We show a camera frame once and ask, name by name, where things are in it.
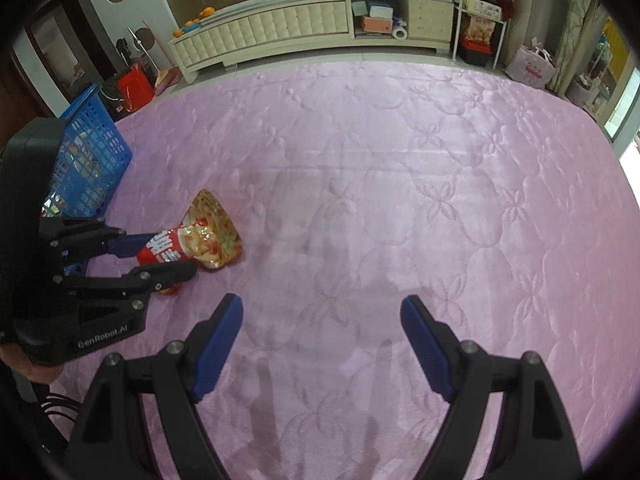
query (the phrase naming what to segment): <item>pink bag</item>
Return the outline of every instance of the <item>pink bag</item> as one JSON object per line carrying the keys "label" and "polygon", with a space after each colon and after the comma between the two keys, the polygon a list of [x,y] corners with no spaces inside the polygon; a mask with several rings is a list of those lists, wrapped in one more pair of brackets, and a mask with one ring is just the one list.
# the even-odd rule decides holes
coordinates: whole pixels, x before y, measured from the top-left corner
{"label": "pink bag", "polygon": [[543,89],[556,73],[556,67],[549,53],[534,39],[533,48],[519,47],[506,72],[514,81]]}

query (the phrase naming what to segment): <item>screw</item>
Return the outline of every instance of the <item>screw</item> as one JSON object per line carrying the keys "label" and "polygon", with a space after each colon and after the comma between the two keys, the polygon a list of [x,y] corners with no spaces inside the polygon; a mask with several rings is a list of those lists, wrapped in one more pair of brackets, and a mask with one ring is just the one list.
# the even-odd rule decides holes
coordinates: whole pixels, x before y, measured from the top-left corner
{"label": "screw", "polygon": [[475,341],[471,341],[471,339],[466,339],[460,343],[460,348],[462,348],[465,354],[475,354],[478,351],[478,345]]}
{"label": "screw", "polygon": [[115,366],[120,361],[120,354],[109,354],[104,358],[104,364],[107,366]]}
{"label": "screw", "polygon": [[542,361],[540,355],[531,350],[529,350],[528,352],[524,352],[524,359],[530,365],[538,365],[540,364],[540,361]]}
{"label": "screw", "polygon": [[171,355],[178,355],[182,350],[184,350],[184,343],[179,340],[171,341],[166,346],[166,351]]}

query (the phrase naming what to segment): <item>snack bag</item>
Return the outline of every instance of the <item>snack bag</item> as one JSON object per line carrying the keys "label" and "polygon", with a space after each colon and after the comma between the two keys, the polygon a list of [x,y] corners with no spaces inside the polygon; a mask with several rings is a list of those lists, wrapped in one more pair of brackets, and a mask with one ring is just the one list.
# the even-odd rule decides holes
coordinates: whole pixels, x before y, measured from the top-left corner
{"label": "snack bag", "polygon": [[491,36],[495,30],[495,22],[478,16],[465,14],[462,17],[462,28],[460,34],[463,38],[475,43],[488,45],[491,43]]}
{"label": "snack bag", "polygon": [[[196,260],[204,269],[220,269],[242,252],[242,239],[220,202],[206,189],[191,203],[181,224],[151,238],[137,255],[141,265]],[[161,290],[175,294],[180,285]]]}

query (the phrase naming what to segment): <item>quilted bed cover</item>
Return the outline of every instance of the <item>quilted bed cover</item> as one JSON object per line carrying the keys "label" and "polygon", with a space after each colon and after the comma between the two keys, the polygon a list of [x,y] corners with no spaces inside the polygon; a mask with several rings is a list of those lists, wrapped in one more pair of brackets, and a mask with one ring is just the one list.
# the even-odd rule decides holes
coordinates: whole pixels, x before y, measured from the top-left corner
{"label": "quilted bed cover", "polygon": [[[235,292],[244,326],[198,407],[231,478],[412,479],[447,409],[399,322],[417,293],[460,339],[542,355],[584,463],[625,416],[639,381],[640,213],[573,105],[471,70],[335,62],[194,86],[118,127],[134,158],[108,223],[170,228],[206,188],[244,255],[156,295],[142,334],[67,364],[57,391],[82,399],[105,354],[157,352]],[[133,266],[103,257],[92,273]],[[488,459],[494,397],[468,478]]]}

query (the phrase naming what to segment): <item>toilet paper roll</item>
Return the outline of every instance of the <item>toilet paper roll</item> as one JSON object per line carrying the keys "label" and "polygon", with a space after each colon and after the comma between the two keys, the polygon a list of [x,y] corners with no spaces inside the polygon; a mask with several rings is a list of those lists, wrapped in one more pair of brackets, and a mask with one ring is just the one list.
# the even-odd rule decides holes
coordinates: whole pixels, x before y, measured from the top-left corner
{"label": "toilet paper roll", "polygon": [[393,29],[391,29],[391,35],[396,38],[396,40],[406,40],[406,29],[404,27],[401,27],[400,25],[396,25]]}

